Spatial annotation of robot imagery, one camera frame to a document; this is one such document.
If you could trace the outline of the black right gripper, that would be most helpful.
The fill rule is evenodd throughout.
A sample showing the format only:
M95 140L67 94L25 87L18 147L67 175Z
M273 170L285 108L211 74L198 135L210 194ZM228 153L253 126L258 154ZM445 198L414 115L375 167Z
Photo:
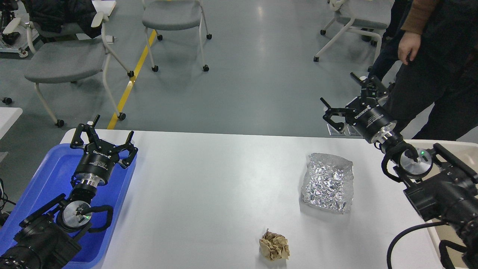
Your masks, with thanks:
M344 133L346 123L335 122L332 116L344 117L368 143L384 143L395 136L393 129L397 121L379 105L377 99L388 96L389 89L376 75L370 78L365 75L359 77L350 72L350 76L361 86L361 97L348 102L345 108L333 108L324 98L320 98L326 107L322 118L335 131Z

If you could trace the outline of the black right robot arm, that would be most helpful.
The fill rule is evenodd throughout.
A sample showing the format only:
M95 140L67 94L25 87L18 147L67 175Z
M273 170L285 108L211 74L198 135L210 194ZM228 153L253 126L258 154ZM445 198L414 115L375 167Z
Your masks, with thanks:
M406 234L422 228L449 225L463 242L449 240L438 244L440 262L445 269L454 264L448 249L461 252L469 269L478 267L478 202L477 172L444 146L435 143L431 149L415 148L395 131L397 121L379 104L379 94L386 87L377 77L350 74L361 87L360 95L343 108L331 107L324 98L323 119L329 129L344 133L354 129L367 143L378 144L384 154L381 170L388 178L406 186L404 194L425 224L399 233L387 250L387 267L396 243Z

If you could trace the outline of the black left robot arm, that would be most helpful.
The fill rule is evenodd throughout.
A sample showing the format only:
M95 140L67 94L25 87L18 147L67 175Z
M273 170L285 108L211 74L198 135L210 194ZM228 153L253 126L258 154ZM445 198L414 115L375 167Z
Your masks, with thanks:
M86 269L104 255L136 164L131 131L115 145L92 124L52 148L1 229L2 269Z

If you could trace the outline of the bystander hand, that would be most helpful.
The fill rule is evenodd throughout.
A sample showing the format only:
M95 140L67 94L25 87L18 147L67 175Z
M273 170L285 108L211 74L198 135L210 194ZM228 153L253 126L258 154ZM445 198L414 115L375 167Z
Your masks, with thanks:
M405 31L398 47L399 60L405 65L413 62L420 48L420 43L420 34Z

